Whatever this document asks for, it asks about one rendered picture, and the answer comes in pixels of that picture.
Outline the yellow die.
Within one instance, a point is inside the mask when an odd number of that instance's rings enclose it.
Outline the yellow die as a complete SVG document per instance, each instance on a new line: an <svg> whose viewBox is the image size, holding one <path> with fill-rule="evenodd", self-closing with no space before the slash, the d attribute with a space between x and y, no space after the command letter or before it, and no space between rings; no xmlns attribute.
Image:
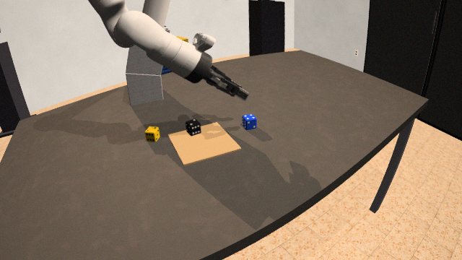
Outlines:
<svg viewBox="0 0 462 260"><path fill-rule="evenodd" d="M145 131L145 135L148 142L156 142L160 138L159 128L150 126Z"/></svg>

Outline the tan square mat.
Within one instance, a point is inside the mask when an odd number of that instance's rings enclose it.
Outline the tan square mat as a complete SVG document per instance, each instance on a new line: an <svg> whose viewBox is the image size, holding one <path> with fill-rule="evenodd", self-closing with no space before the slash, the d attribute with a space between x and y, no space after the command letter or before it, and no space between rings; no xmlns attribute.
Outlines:
<svg viewBox="0 0 462 260"><path fill-rule="evenodd" d="M194 136L186 130L168 136L184 166L242 149L217 122L201 126Z"/></svg>

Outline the blue die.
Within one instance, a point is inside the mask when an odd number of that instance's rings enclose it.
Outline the blue die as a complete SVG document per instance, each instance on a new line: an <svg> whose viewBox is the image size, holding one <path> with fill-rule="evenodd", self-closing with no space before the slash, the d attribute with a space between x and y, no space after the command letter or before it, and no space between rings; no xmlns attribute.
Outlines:
<svg viewBox="0 0 462 260"><path fill-rule="evenodd" d="M245 130L256 129L257 118L253 114L243 116L243 127Z"/></svg>

